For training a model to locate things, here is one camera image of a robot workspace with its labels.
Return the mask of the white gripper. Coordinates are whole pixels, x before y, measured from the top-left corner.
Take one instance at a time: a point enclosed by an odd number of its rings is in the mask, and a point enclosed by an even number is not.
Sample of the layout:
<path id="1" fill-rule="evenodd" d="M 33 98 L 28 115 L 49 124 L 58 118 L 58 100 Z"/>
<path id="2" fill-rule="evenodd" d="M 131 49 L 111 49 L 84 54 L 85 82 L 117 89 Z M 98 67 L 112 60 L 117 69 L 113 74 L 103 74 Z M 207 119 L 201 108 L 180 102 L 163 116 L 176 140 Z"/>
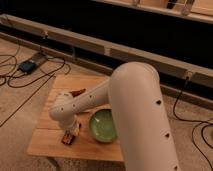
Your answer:
<path id="1" fill-rule="evenodd" d="M 81 123 L 78 121 L 76 117 L 72 120 L 63 121 L 60 123 L 60 127 L 64 130 L 69 130 L 72 132 L 72 135 L 77 137 L 80 133 Z"/>

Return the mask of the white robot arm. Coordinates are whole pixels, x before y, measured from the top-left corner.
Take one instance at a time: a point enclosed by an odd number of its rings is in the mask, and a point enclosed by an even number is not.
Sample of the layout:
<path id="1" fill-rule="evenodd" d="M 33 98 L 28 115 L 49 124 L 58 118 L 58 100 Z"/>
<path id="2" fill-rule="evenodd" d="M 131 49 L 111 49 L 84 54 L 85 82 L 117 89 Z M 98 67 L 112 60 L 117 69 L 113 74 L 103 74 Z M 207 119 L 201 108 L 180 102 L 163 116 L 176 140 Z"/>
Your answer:
<path id="1" fill-rule="evenodd" d="M 49 116 L 70 130 L 76 114 L 104 104 L 112 110 L 126 171 L 182 171 L 152 65 L 128 62 L 78 96 L 60 93 Z"/>

